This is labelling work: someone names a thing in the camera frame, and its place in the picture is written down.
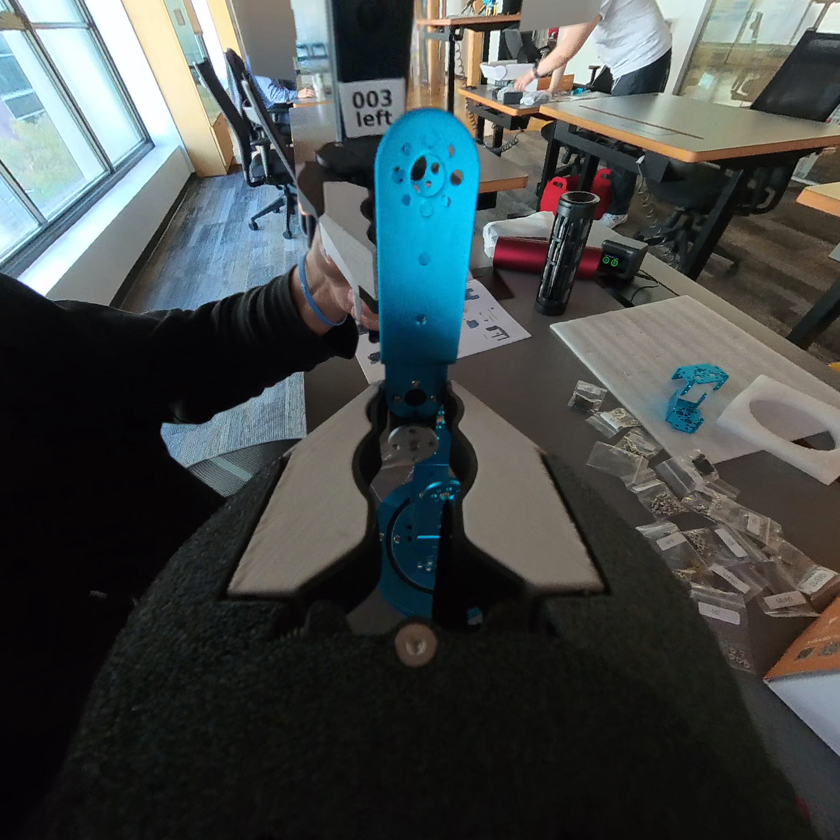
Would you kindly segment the white foam sheet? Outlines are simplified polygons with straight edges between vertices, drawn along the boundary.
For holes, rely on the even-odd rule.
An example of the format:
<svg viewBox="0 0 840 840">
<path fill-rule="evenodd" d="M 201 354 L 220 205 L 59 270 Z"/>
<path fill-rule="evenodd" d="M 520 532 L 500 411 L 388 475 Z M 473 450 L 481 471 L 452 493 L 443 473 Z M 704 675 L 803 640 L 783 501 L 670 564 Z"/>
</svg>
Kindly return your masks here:
<svg viewBox="0 0 840 840">
<path fill-rule="evenodd" d="M 838 478 L 838 390 L 691 297 L 558 322 L 560 339 L 672 456 L 719 464 L 766 451 L 830 484 Z M 665 420 L 678 368 L 728 374 L 693 434 Z"/>
</svg>

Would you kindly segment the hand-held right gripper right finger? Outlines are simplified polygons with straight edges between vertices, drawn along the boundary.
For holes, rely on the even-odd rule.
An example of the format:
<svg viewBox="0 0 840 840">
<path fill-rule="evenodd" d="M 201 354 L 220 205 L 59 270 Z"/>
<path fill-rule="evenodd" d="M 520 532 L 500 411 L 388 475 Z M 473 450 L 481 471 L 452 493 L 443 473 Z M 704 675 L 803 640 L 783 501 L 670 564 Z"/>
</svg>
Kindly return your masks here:
<svg viewBox="0 0 840 840">
<path fill-rule="evenodd" d="M 530 438 L 462 385 L 457 431 L 476 475 L 461 498 L 468 543 L 529 594 L 602 593 L 604 584 Z"/>
</svg>

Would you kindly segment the person's dark clothing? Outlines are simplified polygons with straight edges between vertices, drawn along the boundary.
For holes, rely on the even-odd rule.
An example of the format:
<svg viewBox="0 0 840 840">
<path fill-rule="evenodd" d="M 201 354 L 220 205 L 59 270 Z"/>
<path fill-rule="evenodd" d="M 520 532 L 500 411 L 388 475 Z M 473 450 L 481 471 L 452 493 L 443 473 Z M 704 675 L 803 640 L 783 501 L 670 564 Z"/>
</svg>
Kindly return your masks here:
<svg viewBox="0 0 840 840">
<path fill-rule="evenodd" d="M 46 795 L 133 605 L 221 504 L 170 456 L 171 423 L 2 431 L 2 838 Z"/>
</svg>

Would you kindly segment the large window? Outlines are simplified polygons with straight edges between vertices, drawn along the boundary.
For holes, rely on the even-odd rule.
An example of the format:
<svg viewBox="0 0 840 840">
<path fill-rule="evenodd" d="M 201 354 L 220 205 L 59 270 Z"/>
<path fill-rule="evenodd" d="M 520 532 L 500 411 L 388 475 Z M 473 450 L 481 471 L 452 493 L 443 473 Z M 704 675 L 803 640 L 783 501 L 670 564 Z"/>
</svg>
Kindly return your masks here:
<svg viewBox="0 0 840 840">
<path fill-rule="evenodd" d="M 85 2 L 1 2 L 1 266 L 17 277 L 153 147 Z"/>
</svg>

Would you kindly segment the orange white cardboard box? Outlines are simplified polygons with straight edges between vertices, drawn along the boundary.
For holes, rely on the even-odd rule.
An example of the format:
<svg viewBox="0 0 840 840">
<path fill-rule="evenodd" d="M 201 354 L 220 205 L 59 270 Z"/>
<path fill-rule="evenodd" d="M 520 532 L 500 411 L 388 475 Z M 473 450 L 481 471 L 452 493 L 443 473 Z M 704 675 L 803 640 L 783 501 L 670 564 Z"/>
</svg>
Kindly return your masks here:
<svg viewBox="0 0 840 840">
<path fill-rule="evenodd" d="M 764 683 L 839 753 L 839 599 L 795 639 Z"/>
</svg>

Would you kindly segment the black office chair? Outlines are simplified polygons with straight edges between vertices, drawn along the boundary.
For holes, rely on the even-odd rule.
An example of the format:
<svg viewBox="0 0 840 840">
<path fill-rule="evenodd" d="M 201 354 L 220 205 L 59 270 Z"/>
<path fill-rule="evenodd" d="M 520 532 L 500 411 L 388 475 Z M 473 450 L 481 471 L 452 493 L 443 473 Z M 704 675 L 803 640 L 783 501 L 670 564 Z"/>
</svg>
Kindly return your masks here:
<svg viewBox="0 0 840 840">
<path fill-rule="evenodd" d="M 282 196 L 250 218 L 257 230 L 257 219 L 286 210 L 285 239 L 292 239 L 291 219 L 298 209 L 295 158 L 289 134 L 269 113 L 245 63 L 232 49 L 225 52 L 226 92 L 212 63 L 205 59 L 193 65 L 234 132 L 245 181 L 250 187 L 274 186 Z"/>
</svg>

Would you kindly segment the white crumpled wrap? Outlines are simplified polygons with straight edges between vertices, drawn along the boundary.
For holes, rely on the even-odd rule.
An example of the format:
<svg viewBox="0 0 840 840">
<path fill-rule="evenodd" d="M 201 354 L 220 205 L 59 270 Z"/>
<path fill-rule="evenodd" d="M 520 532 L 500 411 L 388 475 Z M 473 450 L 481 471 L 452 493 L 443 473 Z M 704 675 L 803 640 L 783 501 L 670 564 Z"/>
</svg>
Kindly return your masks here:
<svg viewBox="0 0 840 840">
<path fill-rule="evenodd" d="M 499 238 L 526 238 L 549 240 L 554 213 L 536 212 L 525 217 L 515 217 L 488 222 L 482 229 L 484 250 L 488 258 L 494 256 Z"/>
</svg>

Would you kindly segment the person's left forearm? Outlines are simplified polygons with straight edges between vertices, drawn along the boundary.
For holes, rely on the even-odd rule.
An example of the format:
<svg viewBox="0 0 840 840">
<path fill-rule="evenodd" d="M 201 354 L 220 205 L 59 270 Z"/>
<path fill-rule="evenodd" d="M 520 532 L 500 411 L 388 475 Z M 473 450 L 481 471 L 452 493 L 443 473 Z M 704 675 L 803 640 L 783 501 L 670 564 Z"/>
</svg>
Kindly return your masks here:
<svg viewBox="0 0 840 840">
<path fill-rule="evenodd" d="M 99 415 L 199 424 L 357 346 L 352 320 L 308 326 L 292 271 L 191 311 L 49 300 L 2 275 L 2 431 Z"/>
</svg>

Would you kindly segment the black device green lights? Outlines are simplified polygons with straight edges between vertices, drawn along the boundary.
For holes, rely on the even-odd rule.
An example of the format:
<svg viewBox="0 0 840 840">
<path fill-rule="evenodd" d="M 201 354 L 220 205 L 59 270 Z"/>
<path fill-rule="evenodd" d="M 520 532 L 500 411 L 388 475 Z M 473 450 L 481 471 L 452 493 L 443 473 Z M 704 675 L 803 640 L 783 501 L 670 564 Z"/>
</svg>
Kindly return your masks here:
<svg viewBox="0 0 840 840">
<path fill-rule="evenodd" d="M 648 253 L 648 245 L 637 240 L 624 242 L 608 238 L 603 240 L 601 248 L 598 264 L 600 276 L 620 282 L 628 282 L 637 277 Z"/>
</svg>

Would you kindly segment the black mesh chair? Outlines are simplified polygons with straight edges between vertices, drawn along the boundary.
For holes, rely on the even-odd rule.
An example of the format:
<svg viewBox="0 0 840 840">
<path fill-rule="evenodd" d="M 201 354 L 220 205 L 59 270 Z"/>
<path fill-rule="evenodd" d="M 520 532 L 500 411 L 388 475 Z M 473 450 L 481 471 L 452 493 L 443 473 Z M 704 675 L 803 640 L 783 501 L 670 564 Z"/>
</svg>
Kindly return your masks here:
<svg viewBox="0 0 840 840">
<path fill-rule="evenodd" d="M 839 34 L 807 29 L 751 110 L 825 122 L 839 103 Z"/>
</svg>

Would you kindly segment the small blue bracket frame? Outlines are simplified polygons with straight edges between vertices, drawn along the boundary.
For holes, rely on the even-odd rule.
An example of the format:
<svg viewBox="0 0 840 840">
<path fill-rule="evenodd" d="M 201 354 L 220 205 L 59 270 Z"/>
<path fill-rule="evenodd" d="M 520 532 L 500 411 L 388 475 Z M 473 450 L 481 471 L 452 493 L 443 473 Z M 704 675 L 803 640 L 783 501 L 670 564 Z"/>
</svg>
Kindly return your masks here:
<svg viewBox="0 0 840 840">
<path fill-rule="evenodd" d="M 701 404 L 711 393 L 720 390 L 728 378 L 728 373 L 714 364 L 678 367 L 671 379 L 682 382 L 682 385 L 670 397 L 666 423 L 679 432 L 695 433 L 705 422 Z"/>
</svg>

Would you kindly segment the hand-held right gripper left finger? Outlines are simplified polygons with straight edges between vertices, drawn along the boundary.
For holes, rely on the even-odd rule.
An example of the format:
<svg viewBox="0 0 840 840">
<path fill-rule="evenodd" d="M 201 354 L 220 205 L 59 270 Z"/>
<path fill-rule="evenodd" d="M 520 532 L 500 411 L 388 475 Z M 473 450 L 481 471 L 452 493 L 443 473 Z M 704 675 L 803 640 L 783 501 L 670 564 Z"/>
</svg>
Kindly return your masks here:
<svg viewBox="0 0 840 840">
<path fill-rule="evenodd" d="M 370 385 L 288 456 L 227 594 L 367 597 L 382 548 L 371 483 L 382 467 L 387 410 Z"/>
</svg>

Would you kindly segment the open instruction manual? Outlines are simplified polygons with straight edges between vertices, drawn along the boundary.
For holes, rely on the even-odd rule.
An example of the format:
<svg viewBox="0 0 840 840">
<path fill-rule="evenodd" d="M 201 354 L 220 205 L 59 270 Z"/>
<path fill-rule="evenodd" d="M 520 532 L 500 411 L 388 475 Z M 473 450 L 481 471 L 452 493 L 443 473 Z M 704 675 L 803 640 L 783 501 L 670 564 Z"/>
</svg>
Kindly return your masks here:
<svg viewBox="0 0 840 840">
<path fill-rule="evenodd" d="M 465 308 L 460 331 L 457 359 L 506 346 L 531 337 L 495 299 L 488 289 L 470 276 L 465 293 Z M 369 341 L 363 333 L 355 351 L 368 383 L 384 379 L 385 368 L 381 362 L 381 345 Z"/>
</svg>

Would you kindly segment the blue bracket with black servo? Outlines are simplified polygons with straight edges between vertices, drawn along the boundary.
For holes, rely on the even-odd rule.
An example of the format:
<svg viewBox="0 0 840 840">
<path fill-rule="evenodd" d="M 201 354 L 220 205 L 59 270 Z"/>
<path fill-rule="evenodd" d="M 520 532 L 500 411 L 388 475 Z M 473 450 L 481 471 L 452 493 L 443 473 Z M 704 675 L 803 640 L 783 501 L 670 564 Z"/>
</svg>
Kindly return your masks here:
<svg viewBox="0 0 840 840">
<path fill-rule="evenodd" d="M 374 160 L 377 296 L 384 393 L 403 424 L 434 426 L 456 362 L 480 164 L 451 113 L 406 112 Z"/>
</svg>

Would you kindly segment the red metal tube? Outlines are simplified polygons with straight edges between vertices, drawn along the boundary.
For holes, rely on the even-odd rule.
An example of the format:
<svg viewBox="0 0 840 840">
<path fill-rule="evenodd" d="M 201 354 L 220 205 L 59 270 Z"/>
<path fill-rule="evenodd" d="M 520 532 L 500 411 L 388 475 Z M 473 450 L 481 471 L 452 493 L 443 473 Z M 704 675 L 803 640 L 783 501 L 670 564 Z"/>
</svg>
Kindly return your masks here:
<svg viewBox="0 0 840 840">
<path fill-rule="evenodd" d="M 547 263 L 550 241 L 539 238 L 499 237 L 492 256 L 497 269 L 541 276 Z M 601 248 L 585 247 L 575 273 L 579 280 L 593 280 L 602 267 Z"/>
</svg>

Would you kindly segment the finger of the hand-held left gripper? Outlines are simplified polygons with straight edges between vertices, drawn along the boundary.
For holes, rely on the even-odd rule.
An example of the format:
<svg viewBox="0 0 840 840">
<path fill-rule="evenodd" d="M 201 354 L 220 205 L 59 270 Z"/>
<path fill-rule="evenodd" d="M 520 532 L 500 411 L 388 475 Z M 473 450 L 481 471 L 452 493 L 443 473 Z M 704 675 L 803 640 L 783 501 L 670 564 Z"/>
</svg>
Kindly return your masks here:
<svg viewBox="0 0 840 840">
<path fill-rule="evenodd" d="M 322 220 L 320 220 L 319 225 L 322 234 Z M 330 238 L 327 238 L 325 243 L 322 238 L 324 248 L 337 264 L 344 278 L 350 283 L 355 302 L 357 304 L 367 304 L 373 313 L 379 317 L 379 293 L 375 267 L 376 252 L 371 253 L 344 232 L 339 232 L 337 239 L 338 242 L 334 243 Z M 368 332 L 372 335 L 371 341 L 377 341 L 380 338 L 381 325 L 378 332 L 370 330 Z"/>
<path fill-rule="evenodd" d="M 325 182 L 322 185 L 322 237 L 337 243 L 339 232 L 360 243 L 371 253 L 376 252 L 375 238 L 369 233 L 371 220 L 364 215 L 362 205 L 371 195 L 364 185 L 351 182 Z"/>
</svg>

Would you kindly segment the red box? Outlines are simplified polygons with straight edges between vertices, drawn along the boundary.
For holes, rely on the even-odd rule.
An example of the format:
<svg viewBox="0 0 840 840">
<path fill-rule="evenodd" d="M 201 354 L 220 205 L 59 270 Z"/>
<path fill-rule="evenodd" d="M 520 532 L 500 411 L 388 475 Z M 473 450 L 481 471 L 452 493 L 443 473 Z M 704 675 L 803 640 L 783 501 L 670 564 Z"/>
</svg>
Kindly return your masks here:
<svg viewBox="0 0 840 840">
<path fill-rule="evenodd" d="M 594 175 L 593 182 L 588 191 L 598 196 L 598 206 L 595 210 L 595 220 L 600 220 L 605 215 L 610 202 L 612 201 L 611 171 L 601 168 Z M 556 175 L 543 189 L 540 198 L 540 212 L 557 211 L 560 197 L 568 192 L 580 190 L 580 177 L 578 175 Z"/>
</svg>

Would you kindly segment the blue wristband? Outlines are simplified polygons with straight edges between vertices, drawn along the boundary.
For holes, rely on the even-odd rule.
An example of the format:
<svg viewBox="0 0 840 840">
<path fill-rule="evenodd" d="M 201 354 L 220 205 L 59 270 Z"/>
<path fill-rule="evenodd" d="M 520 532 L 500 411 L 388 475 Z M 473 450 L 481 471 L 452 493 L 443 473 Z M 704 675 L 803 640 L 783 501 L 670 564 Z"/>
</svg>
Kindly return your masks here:
<svg viewBox="0 0 840 840">
<path fill-rule="evenodd" d="M 311 311 L 312 316 L 315 319 L 317 319 L 321 324 L 323 324 L 326 327 L 326 329 L 335 329 L 347 321 L 348 315 L 342 311 L 343 317 L 341 318 L 341 320 L 333 321 L 330 318 L 328 318 L 326 314 L 324 314 L 310 290 L 308 284 L 306 264 L 306 257 L 303 256 L 299 259 L 297 266 L 298 281 L 301 289 L 301 294 L 306 302 L 306 306 Z"/>
</svg>

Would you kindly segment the black cylinder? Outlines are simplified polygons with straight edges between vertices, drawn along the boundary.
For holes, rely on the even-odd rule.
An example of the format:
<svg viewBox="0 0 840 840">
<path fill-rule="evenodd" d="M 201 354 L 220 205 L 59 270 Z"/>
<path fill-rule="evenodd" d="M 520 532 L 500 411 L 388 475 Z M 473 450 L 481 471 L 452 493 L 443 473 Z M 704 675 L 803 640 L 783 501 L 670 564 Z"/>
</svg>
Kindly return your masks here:
<svg viewBox="0 0 840 840">
<path fill-rule="evenodd" d="M 591 192 L 560 197 L 534 304 L 537 313 L 554 317 L 567 309 L 598 204 L 599 196 Z"/>
</svg>

